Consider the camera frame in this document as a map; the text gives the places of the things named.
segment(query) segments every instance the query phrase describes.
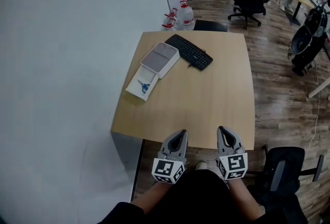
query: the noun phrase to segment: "white bottle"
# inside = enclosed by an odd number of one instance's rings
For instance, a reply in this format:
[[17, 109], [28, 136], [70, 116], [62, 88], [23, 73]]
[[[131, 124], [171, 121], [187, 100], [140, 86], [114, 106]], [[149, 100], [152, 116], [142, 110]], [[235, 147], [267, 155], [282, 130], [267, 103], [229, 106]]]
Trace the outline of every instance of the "white bottle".
[[192, 8], [188, 6], [187, 1], [181, 1], [181, 11], [180, 11], [180, 18], [184, 23], [185, 28], [191, 25], [194, 22], [194, 13]]
[[174, 23], [175, 30], [182, 30], [183, 29], [182, 21], [176, 14], [177, 14], [176, 8], [173, 8], [169, 14], [165, 14], [166, 18], [164, 24], [167, 24], [169, 18], [172, 18], [175, 21]]
[[173, 18], [169, 18], [169, 17], [166, 17], [165, 18], [165, 21], [164, 21], [164, 24], [162, 24], [162, 27], [163, 27], [163, 31], [175, 31], [175, 19]]

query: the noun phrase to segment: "table leg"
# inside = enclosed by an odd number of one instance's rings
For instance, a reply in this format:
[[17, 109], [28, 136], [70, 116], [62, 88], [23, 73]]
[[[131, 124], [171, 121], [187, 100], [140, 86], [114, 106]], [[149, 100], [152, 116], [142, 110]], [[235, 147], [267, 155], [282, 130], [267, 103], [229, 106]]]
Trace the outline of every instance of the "table leg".
[[295, 19], [295, 17], [297, 16], [299, 9], [300, 9], [300, 5], [301, 5], [301, 2], [298, 2], [297, 8], [295, 9], [293, 17], [292, 17], [293, 19]]
[[297, 14], [299, 12], [300, 5], [301, 5], [301, 2], [298, 2], [297, 8], [295, 9], [293, 16], [291, 15], [291, 13], [285, 12], [287, 18], [289, 19], [289, 21], [292, 24], [300, 25], [299, 21], [296, 19], [296, 16], [297, 16]]
[[316, 89], [314, 89], [311, 93], [308, 94], [308, 98], [312, 98], [322, 89], [324, 89], [327, 85], [330, 84], [330, 77], [327, 78], [321, 85], [319, 85]]

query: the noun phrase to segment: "black stroller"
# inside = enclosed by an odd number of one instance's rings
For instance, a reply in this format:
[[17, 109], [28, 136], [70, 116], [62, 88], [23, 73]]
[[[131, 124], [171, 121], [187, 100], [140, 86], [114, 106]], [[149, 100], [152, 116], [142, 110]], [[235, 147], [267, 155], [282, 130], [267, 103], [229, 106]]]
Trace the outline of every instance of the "black stroller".
[[304, 24], [292, 38], [289, 55], [295, 55], [291, 60], [294, 65], [292, 70], [299, 76], [304, 76], [303, 70], [313, 61], [327, 38], [325, 30], [330, 12], [325, 11], [325, 4], [326, 2], [310, 10]]

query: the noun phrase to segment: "black keyboard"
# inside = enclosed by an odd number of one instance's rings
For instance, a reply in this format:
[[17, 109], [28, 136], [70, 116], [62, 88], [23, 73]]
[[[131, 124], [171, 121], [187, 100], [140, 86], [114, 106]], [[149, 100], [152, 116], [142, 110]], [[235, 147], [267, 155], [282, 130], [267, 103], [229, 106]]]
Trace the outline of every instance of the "black keyboard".
[[165, 43], [177, 48], [180, 56], [198, 70], [203, 70], [213, 61], [213, 58], [206, 54], [204, 50], [201, 50], [181, 36], [173, 35]]

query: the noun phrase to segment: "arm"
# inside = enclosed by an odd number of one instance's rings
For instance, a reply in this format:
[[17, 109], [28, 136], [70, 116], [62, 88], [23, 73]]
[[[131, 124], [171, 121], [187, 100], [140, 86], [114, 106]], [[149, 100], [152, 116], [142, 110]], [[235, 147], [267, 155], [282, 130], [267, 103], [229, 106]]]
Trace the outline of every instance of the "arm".
[[232, 194], [232, 198], [236, 206], [241, 211], [242, 215], [247, 218], [248, 221], [255, 221], [262, 216], [262, 212], [258, 203], [252, 197], [249, 190], [244, 185], [243, 181], [238, 179], [227, 180], [229, 190]]
[[142, 208], [144, 213], [149, 213], [153, 207], [163, 198], [172, 185], [157, 182], [147, 192], [134, 199], [131, 204]]

